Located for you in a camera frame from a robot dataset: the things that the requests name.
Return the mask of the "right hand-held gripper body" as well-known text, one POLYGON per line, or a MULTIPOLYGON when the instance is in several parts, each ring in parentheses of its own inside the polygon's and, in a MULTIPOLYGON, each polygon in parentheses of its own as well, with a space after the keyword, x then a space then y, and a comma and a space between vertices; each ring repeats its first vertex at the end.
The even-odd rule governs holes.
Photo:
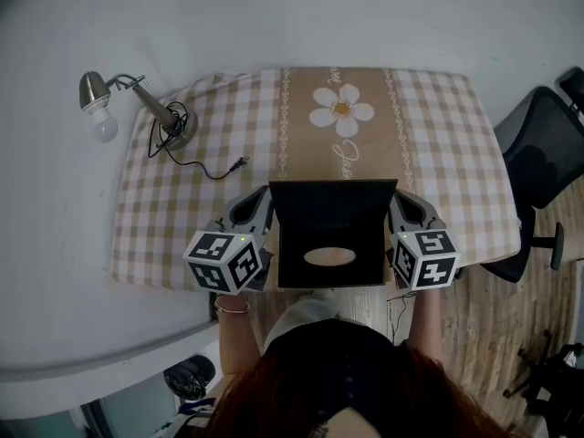
POLYGON ((452 284, 461 252, 440 219, 432 219, 426 229, 391 232, 390 243, 391 268, 398 289, 428 290, 452 284))

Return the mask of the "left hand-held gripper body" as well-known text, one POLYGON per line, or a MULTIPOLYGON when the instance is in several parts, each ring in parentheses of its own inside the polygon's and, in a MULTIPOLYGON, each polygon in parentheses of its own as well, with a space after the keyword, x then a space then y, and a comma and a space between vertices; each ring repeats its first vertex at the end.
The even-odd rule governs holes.
POLYGON ((196 231, 183 254, 195 286, 230 296, 264 291, 272 258, 264 248, 267 233, 224 230, 216 222, 196 231))

